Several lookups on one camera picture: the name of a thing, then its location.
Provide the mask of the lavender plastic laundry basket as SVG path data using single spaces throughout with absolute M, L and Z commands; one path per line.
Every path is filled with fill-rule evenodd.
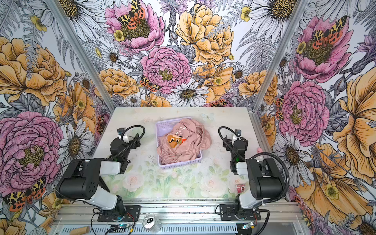
M 156 127 L 156 147 L 160 146 L 160 140 L 159 138 L 170 133 L 173 130 L 173 127 L 184 118 L 191 119 L 191 117 L 180 117 L 180 118 L 173 118 L 173 119 L 167 119 L 167 120 L 161 120 L 155 123 Z M 171 163 L 171 164 L 162 164 L 162 159 L 160 155 L 158 154 L 157 160 L 158 165 L 161 169 L 170 169 L 170 168 L 176 168 L 184 165 L 192 165 L 192 164 L 198 164 L 202 160 L 202 151 L 199 152 L 197 157 L 194 160 L 186 161 L 186 162 L 177 162 L 177 163 Z

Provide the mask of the pink printed t-shirt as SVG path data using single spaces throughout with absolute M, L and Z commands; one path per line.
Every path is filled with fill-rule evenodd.
M 212 139 L 204 125 L 192 118 L 182 118 L 172 124 L 167 133 L 158 137 L 157 153 L 161 165 L 194 161 L 200 151 L 207 150 Z

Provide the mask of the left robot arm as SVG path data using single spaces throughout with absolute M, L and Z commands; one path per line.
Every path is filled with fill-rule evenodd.
M 126 215 L 122 198 L 110 192 L 102 177 L 126 172 L 130 164 L 129 153 L 141 146 L 140 138 L 136 135 L 127 142 L 124 136 L 115 138 L 110 144 L 109 158 L 73 160 L 55 187 L 56 196 L 71 201 L 84 201 L 99 208 L 106 219 L 122 220 Z

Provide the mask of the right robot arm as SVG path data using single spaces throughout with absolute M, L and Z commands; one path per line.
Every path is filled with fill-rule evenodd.
M 260 152 L 245 158 L 248 141 L 238 137 L 235 141 L 224 137 L 223 147 L 231 154 L 230 170 L 238 176 L 248 177 L 249 189 L 238 193 L 232 205 L 220 204 L 222 221 L 258 220 L 260 206 L 285 197 L 286 183 L 269 152 Z

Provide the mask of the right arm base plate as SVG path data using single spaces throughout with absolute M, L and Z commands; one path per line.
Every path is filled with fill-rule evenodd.
M 252 209 L 237 208 L 235 205 L 219 204 L 215 209 L 215 213 L 220 215 L 221 221 L 261 220 L 259 212 Z

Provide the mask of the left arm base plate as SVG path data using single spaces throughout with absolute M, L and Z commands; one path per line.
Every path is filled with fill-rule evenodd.
M 125 205 L 124 215 L 121 215 L 116 209 L 105 210 L 98 216 L 98 222 L 137 222 L 140 216 L 141 206 Z

